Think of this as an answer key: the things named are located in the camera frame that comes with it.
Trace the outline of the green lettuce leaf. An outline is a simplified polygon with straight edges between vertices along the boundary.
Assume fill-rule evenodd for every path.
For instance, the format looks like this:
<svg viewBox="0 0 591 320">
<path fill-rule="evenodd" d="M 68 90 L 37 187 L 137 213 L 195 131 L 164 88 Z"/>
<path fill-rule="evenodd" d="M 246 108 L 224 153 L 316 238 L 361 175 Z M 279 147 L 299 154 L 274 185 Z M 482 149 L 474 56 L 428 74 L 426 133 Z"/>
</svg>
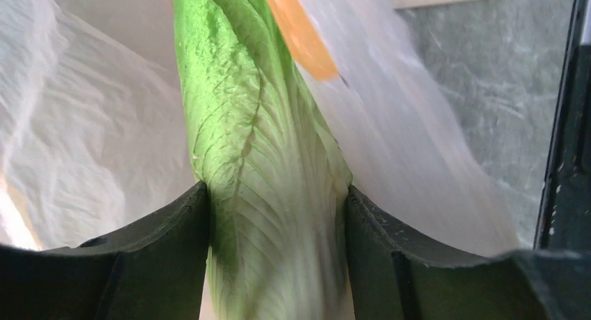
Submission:
<svg viewBox="0 0 591 320">
<path fill-rule="evenodd" d="M 266 0 L 173 0 L 190 164 L 208 189 L 217 319 L 353 319 L 351 173 Z"/>
</svg>

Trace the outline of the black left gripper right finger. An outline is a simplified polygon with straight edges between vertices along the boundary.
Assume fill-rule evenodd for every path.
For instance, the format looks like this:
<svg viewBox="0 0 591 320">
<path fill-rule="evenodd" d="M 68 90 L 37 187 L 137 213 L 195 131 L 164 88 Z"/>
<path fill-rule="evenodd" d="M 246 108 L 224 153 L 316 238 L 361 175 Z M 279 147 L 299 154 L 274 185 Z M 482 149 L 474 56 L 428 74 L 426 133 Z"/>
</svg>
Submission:
<svg viewBox="0 0 591 320">
<path fill-rule="evenodd" d="M 375 206 L 346 200 L 346 251 L 357 319 L 589 319 L 590 254 L 460 251 Z"/>
</svg>

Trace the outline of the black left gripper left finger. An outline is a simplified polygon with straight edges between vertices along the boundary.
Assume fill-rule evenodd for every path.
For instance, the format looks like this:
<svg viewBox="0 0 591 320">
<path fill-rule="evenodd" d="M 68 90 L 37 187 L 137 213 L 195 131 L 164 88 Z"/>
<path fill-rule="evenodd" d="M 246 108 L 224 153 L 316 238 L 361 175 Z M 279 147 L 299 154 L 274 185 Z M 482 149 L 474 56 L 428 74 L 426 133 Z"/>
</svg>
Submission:
<svg viewBox="0 0 591 320">
<path fill-rule="evenodd" d="M 78 247 L 1 247 L 2 319 L 198 319 L 209 239 L 198 183 Z"/>
</svg>

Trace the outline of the orange plastic grocery bag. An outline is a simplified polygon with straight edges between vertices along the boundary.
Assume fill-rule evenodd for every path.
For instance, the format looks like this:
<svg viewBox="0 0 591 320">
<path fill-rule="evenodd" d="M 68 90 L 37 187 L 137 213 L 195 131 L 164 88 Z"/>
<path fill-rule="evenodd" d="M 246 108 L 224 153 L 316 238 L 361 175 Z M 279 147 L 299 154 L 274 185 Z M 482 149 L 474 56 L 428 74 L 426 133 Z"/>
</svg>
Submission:
<svg viewBox="0 0 591 320">
<path fill-rule="evenodd" d="M 481 256 L 519 240 L 451 105 L 384 0 L 301 0 L 338 68 L 300 73 L 353 184 Z M 172 0 L 1 0 L 1 179 L 34 250 L 75 245 L 189 187 Z"/>
</svg>

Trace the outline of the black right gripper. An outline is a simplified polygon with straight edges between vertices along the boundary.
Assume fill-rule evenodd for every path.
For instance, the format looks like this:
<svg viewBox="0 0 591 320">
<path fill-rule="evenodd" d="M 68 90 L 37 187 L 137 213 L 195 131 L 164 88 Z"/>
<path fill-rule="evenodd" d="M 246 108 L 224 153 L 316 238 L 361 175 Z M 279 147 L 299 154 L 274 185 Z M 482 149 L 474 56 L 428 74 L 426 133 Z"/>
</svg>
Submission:
<svg viewBox="0 0 591 320">
<path fill-rule="evenodd" d="M 534 247 L 590 250 L 590 0 L 574 0 Z"/>
</svg>

